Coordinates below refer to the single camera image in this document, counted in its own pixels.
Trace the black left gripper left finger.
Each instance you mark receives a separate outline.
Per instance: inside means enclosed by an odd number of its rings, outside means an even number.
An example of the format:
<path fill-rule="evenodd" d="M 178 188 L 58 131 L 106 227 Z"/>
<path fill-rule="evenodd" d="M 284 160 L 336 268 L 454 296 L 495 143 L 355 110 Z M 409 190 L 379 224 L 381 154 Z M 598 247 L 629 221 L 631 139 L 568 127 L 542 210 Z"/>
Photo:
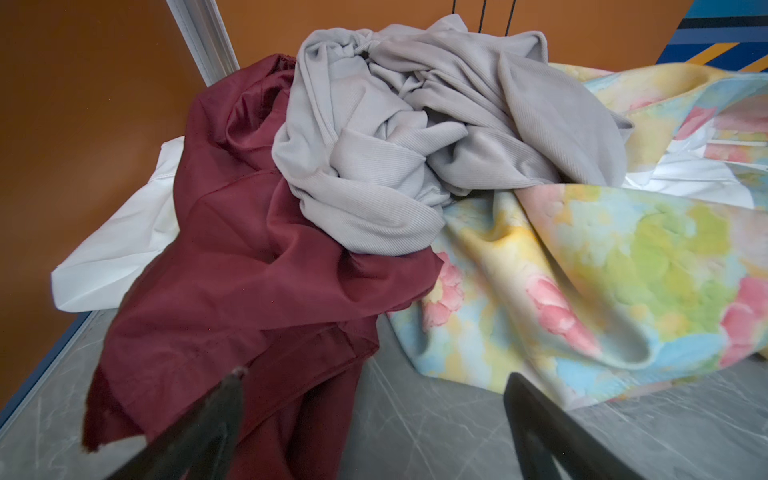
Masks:
<path fill-rule="evenodd" d="M 247 372 L 233 370 L 108 479 L 224 479 L 244 418 Z"/>

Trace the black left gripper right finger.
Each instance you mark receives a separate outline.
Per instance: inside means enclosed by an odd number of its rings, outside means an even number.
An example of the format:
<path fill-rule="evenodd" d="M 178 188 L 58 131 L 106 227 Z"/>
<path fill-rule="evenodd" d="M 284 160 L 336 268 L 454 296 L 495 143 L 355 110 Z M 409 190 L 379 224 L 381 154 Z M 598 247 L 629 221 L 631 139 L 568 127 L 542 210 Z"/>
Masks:
<path fill-rule="evenodd" d="M 523 375 L 510 374 L 503 402 L 523 478 L 642 479 Z"/>

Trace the pastel floral cloth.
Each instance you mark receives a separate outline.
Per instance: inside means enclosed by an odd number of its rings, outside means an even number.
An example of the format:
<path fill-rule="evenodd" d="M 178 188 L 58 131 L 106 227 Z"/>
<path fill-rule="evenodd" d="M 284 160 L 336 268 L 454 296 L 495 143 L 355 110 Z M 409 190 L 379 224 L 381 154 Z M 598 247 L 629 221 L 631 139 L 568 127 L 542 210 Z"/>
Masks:
<path fill-rule="evenodd" d="M 635 125 L 617 188 L 479 192 L 445 211 L 433 291 L 391 326 L 423 375 L 566 409 L 767 349 L 767 77 L 566 66 Z"/>

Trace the maroon smooth cloth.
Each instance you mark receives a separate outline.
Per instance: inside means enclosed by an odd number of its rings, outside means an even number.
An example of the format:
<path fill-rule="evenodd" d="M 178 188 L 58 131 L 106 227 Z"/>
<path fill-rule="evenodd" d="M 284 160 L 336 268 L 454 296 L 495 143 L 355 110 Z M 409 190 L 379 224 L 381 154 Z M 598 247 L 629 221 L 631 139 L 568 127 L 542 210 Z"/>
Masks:
<path fill-rule="evenodd" d="M 173 190 L 180 232 L 105 336 L 87 451 L 155 439 L 241 367 L 230 477 L 337 477 L 377 318 L 429 293 L 443 263 L 430 249 L 350 253 L 303 216 L 271 154 L 294 69 L 275 54 L 194 100 Z"/>

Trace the white cloth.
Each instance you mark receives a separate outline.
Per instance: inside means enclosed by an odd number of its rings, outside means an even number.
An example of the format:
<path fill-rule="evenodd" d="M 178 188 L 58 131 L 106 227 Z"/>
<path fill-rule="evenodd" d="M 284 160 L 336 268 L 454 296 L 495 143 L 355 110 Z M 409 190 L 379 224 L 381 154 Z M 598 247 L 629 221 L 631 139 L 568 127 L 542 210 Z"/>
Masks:
<path fill-rule="evenodd" d="M 54 269 L 58 310 L 119 307 L 143 270 L 177 237 L 173 187 L 183 146 L 183 137 L 163 143 L 148 182 Z"/>

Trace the grey ribbed cloth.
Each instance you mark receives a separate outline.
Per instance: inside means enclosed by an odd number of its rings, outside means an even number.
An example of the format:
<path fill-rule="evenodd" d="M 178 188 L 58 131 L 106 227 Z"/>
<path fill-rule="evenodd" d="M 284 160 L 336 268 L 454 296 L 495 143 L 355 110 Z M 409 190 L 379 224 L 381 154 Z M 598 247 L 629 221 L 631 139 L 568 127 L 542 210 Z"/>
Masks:
<path fill-rule="evenodd" d="M 475 190 L 618 186 L 633 123 L 548 62 L 545 36 L 333 28 L 300 47 L 273 159 L 304 216 L 355 253 L 428 247 Z"/>

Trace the aluminium corner post left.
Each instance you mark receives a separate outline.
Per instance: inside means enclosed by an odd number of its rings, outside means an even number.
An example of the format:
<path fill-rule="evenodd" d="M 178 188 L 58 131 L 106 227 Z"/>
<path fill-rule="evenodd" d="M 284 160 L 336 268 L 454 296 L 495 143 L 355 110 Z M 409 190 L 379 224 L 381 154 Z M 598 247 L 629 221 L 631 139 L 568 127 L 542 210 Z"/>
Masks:
<path fill-rule="evenodd" d="M 166 4 L 207 86 L 240 69 L 215 0 L 167 0 Z"/>

